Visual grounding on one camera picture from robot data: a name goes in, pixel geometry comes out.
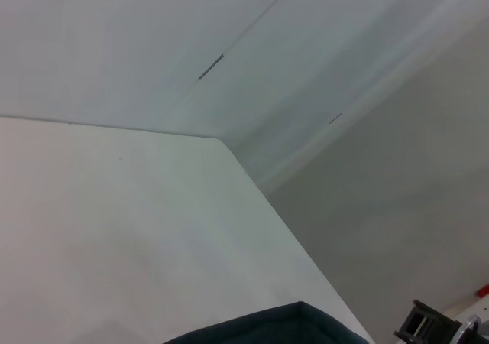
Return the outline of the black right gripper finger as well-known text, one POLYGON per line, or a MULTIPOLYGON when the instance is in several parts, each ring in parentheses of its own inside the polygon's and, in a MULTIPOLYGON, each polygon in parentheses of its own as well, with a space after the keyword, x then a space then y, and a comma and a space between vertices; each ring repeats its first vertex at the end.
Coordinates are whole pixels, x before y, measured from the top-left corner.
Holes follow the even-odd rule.
POLYGON ((443 344, 450 343, 457 330, 458 321, 414 300, 412 310, 394 335, 405 343, 443 344))

